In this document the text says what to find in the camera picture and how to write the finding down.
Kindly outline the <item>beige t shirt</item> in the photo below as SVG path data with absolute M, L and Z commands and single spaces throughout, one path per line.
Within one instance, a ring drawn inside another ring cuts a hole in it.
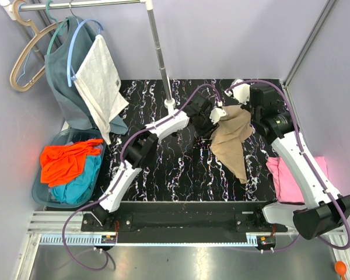
M 253 133 L 251 114 L 241 106 L 225 106 L 227 116 L 211 136 L 211 151 L 242 184 L 247 183 L 242 143 Z

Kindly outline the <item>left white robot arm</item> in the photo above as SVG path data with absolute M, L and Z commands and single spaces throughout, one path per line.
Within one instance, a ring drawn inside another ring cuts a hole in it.
M 153 123 L 138 128 L 128 138 L 120 154 L 120 165 L 114 178 L 92 209 L 94 224 L 102 231 L 114 225 L 115 212 L 134 178 L 145 169 L 156 156 L 158 143 L 185 127 L 192 125 L 201 136 L 209 136 L 225 115 L 220 94 L 216 94 L 216 105 L 198 94 L 193 94 L 180 108 L 169 108 L 169 114 Z

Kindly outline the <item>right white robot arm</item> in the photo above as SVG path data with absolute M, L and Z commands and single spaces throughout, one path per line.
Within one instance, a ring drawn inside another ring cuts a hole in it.
M 334 249 L 350 248 L 350 195 L 333 186 L 309 151 L 295 113 L 283 91 L 266 80 L 241 80 L 229 88 L 233 97 L 251 113 L 256 131 L 285 162 L 303 197 L 303 202 L 270 202 L 253 216 L 256 229 L 273 224 L 294 228 L 304 239 L 319 238 L 343 226 L 348 241 Z

